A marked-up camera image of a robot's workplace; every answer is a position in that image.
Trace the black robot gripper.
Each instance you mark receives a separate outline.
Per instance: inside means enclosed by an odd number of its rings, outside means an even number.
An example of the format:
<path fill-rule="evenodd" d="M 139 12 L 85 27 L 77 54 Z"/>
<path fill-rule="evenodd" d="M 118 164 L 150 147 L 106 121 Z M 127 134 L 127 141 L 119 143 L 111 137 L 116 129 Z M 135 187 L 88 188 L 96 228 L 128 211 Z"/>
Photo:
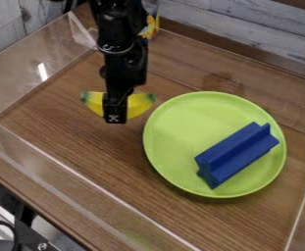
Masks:
<path fill-rule="evenodd" d="M 148 41 L 138 37 L 130 45 L 122 46 L 116 42 L 99 38 L 96 49 L 103 54 L 104 61 L 99 70 L 106 83 L 106 95 L 102 98 L 103 118 L 108 124 L 124 124 L 127 122 L 127 99 L 123 98 L 147 80 Z"/>

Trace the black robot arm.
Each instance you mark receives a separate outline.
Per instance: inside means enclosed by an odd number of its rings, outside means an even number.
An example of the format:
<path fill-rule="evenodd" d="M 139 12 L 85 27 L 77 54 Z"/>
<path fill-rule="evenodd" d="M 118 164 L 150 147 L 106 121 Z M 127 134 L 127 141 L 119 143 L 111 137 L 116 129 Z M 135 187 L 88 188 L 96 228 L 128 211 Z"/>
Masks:
<path fill-rule="evenodd" d="M 142 0 L 88 0 L 98 27 L 96 49 L 103 54 L 99 74 L 106 91 L 87 91 L 84 104 L 108 124 L 124 124 L 152 106 L 154 96 L 134 93 L 147 80 L 148 41 Z"/>

